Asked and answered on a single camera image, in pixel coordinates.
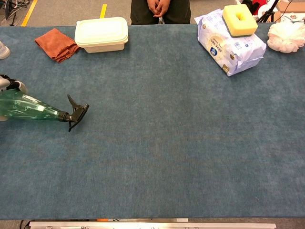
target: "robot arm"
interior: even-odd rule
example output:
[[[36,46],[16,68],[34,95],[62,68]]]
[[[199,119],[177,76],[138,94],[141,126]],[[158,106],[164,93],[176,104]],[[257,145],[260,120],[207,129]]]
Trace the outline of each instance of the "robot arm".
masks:
[[[22,82],[11,79],[7,75],[0,74],[0,93],[10,89],[17,89],[25,94],[28,92]]]

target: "black pants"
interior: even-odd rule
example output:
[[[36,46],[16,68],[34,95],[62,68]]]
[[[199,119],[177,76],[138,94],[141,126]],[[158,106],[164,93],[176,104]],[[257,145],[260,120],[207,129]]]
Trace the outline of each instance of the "black pants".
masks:
[[[158,24],[159,18],[153,17],[148,8],[147,0],[132,0],[132,25]],[[171,0],[168,11],[163,15],[165,24],[189,24],[191,9],[189,0]]]

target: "cardboard box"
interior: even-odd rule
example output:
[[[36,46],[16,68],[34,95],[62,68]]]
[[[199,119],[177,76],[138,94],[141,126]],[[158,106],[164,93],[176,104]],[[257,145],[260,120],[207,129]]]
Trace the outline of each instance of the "cardboard box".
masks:
[[[288,4],[289,2],[279,2],[276,7],[281,13],[284,13]],[[305,13],[305,2],[291,2],[286,13]]]
[[[277,12],[274,12],[274,15],[273,15],[273,21],[271,21],[271,16],[268,18],[267,22],[280,22],[281,21],[281,12],[277,11]]]

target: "hand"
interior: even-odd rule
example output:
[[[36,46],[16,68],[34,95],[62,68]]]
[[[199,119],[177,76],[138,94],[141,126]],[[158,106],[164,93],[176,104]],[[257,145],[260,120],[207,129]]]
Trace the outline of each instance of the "hand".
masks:
[[[148,8],[151,12],[153,12],[154,14],[160,13],[159,11],[156,10],[156,8],[159,4],[159,0],[147,0],[147,4],[148,4]]]
[[[156,8],[156,11],[158,13],[155,13],[154,17],[159,18],[162,17],[168,10],[168,7],[170,6],[171,0],[160,0],[158,7]]]

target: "wet wipes package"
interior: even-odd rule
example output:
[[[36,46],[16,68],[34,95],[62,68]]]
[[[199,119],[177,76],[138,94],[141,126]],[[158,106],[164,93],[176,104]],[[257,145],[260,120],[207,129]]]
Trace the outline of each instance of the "wet wipes package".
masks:
[[[231,37],[223,20],[223,11],[215,10],[195,18],[198,41],[228,75],[256,66],[263,59],[266,44],[255,34]]]

